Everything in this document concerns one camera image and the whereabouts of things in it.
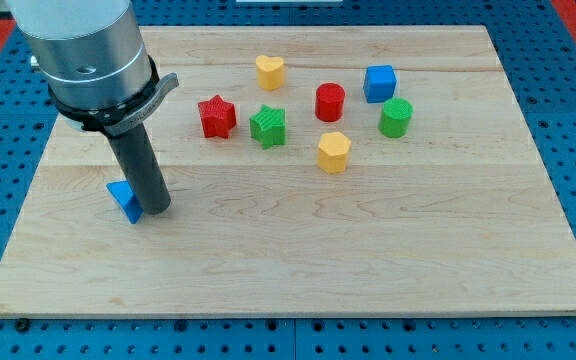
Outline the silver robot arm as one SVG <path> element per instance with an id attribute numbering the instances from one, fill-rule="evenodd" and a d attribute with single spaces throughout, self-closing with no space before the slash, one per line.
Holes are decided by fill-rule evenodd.
<path id="1" fill-rule="evenodd" d="M 130 0 L 8 0 L 58 111 L 85 130 L 113 125 L 158 75 Z"/>

